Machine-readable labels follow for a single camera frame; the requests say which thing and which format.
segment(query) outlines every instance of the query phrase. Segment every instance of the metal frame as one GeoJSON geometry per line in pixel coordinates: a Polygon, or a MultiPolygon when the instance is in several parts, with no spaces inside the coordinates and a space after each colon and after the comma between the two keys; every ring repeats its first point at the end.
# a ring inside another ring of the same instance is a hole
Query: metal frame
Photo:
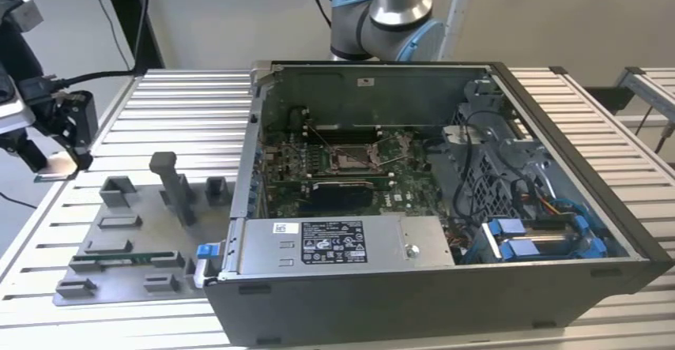
{"type": "Polygon", "coordinates": [[[627,67],[618,86],[630,88],[675,122],[675,69],[627,67]]]}
{"type": "Polygon", "coordinates": [[[461,39],[462,23],[465,22],[466,9],[470,0],[451,0],[451,7],[446,19],[446,35],[439,50],[439,61],[453,60],[455,46],[461,39]]]}
{"type": "MultiPolygon", "coordinates": [[[[670,170],[569,76],[555,75],[546,68],[511,71],[642,225],[675,256],[675,179],[670,170]]],[[[95,191],[104,179],[102,174],[132,170],[123,172],[152,182],[152,175],[146,175],[150,172],[135,171],[135,164],[143,157],[139,154],[144,147],[150,147],[150,152],[168,145],[188,157],[187,162],[195,163],[195,168],[187,170],[190,177],[204,177],[210,169],[220,174],[236,173],[236,141],[218,136],[244,127],[247,117],[236,113],[243,108],[232,105],[243,106],[235,101],[248,98],[248,83],[247,71],[152,71],[136,91],[119,96],[111,108],[112,118],[108,117],[111,124],[102,125],[95,170],[83,173],[74,182],[58,183],[50,190],[23,230],[23,237],[0,260],[0,269],[4,269],[0,272],[4,275],[0,280],[0,344],[16,346],[22,343],[31,347],[32,344],[68,341],[91,346],[95,338],[98,344],[118,348],[228,346],[206,299],[56,308],[52,293],[66,273],[68,252],[78,248],[86,233],[86,227],[78,223],[90,219],[99,209],[95,191]],[[156,130],[180,132],[180,138],[174,143],[127,141],[134,133],[148,137],[156,130]],[[128,135],[120,137],[119,133],[124,132],[128,135]],[[187,138],[192,141],[190,145],[184,142],[187,138]],[[122,155],[128,160],[126,164],[119,162],[122,155]]],[[[605,299],[566,329],[382,341],[369,343],[369,347],[669,348],[675,343],[673,272],[639,293],[605,299]]],[[[324,350],[353,347],[322,346],[324,350]]]]}

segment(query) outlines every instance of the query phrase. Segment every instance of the blue latch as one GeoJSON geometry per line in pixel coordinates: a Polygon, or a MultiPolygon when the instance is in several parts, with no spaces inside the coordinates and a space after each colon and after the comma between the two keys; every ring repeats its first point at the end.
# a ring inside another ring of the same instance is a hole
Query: blue latch
{"type": "Polygon", "coordinates": [[[199,245],[198,259],[215,259],[219,257],[220,245],[199,245]]]}
{"type": "Polygon", "coordinates": [[[506,262],[541,255],[531,239],[513,239],[499,246],[499,251],[506,262]]]}
{"type": "Polygon", "coordinates": [[[489,227],[493,235],[518,236],[527,234],[523,221],[518,218],[495,218],[489,227]]]}

